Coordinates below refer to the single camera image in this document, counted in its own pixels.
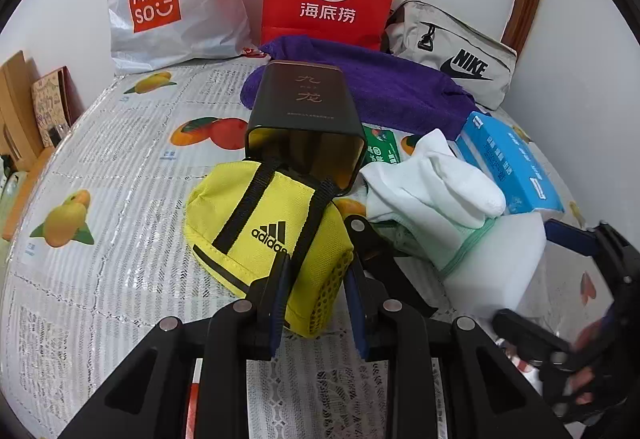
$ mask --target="mesh pocket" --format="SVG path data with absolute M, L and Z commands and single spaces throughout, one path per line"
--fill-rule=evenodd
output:
M 326 327 L 326 324 L 331 317 L 331 311 L 334 306 L 335 297 L 338 295 L 338 289 L 344 278 L 344 273 L 347 271 L 347 267 L 353 260 L 352 253 L 345 253 L 340 262 L 332 269 L 329 276 L 322 284 L 316 305 L 313 311 L 311 311 L 311 318 L 309 319 L 309 334 L 315 335 Z

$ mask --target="adidas logo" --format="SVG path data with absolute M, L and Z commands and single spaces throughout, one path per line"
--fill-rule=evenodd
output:
M 284 231 L 285 221 L 280 221 L 277 224 L 273 223 L 269 226 L 260 226 L 260 229 L 253 229 L 251 235 L 254 239 L 265 243 L 267 247 L 270 247 L 274 251 L 284 251 L 287 253 L 287 248 L 284 247 Z

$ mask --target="blue tissue box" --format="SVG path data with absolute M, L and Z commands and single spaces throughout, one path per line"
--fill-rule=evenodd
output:
M 500 187 L 507 200 L 505 213 L 538 211 L 544 219 L 564 213 L 542 166 L 510 126 L 472 112 L 455 143 L 459 157 L 480 168 Z

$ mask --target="cardboard box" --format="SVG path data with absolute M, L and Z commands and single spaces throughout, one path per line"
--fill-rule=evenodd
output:
M 510 126 L 472 112 L 456 138 L 459 156 L 492 178 L 507 200 L 506 213 L 561 216 L 562 202 L 543 167 Z
M 31 80 L 22 51 L 0 67 L 0 151 L 29 171 L 43 149 L 33 114 Z

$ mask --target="chinese characters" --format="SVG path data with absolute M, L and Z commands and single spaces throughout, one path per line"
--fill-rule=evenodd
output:
M 387 154 L 386 161 L 384 156 L 382 155 L 382 152 L 383 151 L 377 146 L 369 146 L 367 148 L 367 153 L 369 154 L 369 160 L 371 162 L 382 161 L 382 162 L 388 162 L 391 164 L 396 164 L 398 162 L 398 159 L 396 159 L 396 155 L 393 153 L 393 151 L 390 148 L 386 150 L 386 154 Z
M 356 19 L 356 10 L 346 7 L 338 8 L 334 5 L 323 5 L 321 7 L 318 4 L 303 2 L 301 8 L 300 16 L 311 16 L 311 18 L 348 22 L 351 24 Z
M 296 78 L 297 82 L 309 82 L 309 83 L 313 83 L 314 85 L 318 85 L 319 80 L 316 80 L 313 76 L 298 76 Z
M 298 93 L 296 101 L 311 101 L 314 103 L 322 103 L 322 98 L 317 92 L 309 92 L 308 90 L 306 90 L 304 92 Z

